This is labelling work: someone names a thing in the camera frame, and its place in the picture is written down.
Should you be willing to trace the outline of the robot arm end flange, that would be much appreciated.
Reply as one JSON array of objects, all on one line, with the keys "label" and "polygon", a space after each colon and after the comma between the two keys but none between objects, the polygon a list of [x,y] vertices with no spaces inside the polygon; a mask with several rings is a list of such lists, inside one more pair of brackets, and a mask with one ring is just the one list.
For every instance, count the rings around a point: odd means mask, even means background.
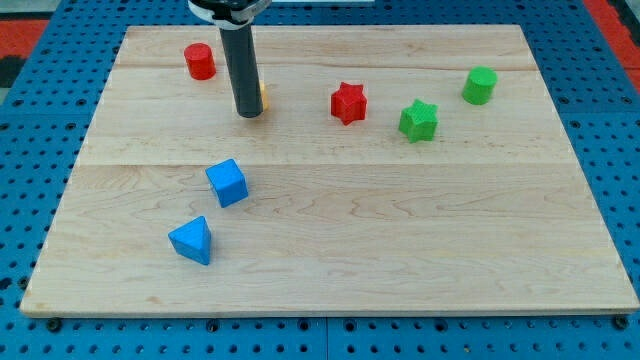
[{"label": "robot arm end flange", "polygon": [[189,10],[218,27],[244,26],[266,10],[271,0],[188,0]]}]

